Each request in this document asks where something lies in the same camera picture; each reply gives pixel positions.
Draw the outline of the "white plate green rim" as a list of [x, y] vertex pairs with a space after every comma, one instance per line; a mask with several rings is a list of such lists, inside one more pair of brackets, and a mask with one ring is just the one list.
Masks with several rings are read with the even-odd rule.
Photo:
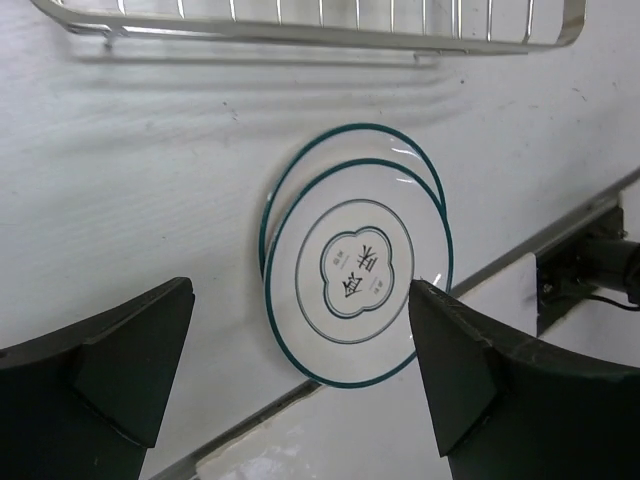
[[454, 259], [447, 214], [422, 178], [389, 160], [346, 161], [313, 178], [275, 229], [263, 273], [269, 326], [306, 377], [375, 385], [415, 358], [410, 283], [449, 290]]
[[361, 158], [389, 160], [409, 168], [432, 188], [442, 208], [447, 208], [437, 169], [415, 140], [386, 125], [366, 122], [340, 125], [300, 147], [272, 184], [259, 224], [260, 268], [265, 267], [269, 242], [281, 216], [304, 184], [333, 166]]

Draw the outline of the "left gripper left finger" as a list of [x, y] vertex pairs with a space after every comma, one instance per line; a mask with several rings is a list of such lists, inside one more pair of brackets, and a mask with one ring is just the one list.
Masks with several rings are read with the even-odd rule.
[[171, 279], [1, 351], [4, 479], [136, 479], [155, 447], [194, 308]]

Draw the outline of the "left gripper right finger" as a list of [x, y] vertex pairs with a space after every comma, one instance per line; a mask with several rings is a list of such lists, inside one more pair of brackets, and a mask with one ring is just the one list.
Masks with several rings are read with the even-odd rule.
[[635, 479], [639, 371], [554, 346], [423, 280], [409, 319], [456, 479]]

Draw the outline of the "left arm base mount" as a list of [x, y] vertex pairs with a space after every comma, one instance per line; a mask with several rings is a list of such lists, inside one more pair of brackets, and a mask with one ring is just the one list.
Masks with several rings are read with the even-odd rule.
[[538, 255], [536, 268], [537, 336], [584, 301], [639, 310], [639, 244], [626, 238], [619, 206]]

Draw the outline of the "wire dish rack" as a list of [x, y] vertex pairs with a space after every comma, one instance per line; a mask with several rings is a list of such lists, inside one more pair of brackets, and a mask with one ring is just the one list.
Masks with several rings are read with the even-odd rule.
[[569, 47], [583, 1], [36, 1], [71, 34], [513, 56]]

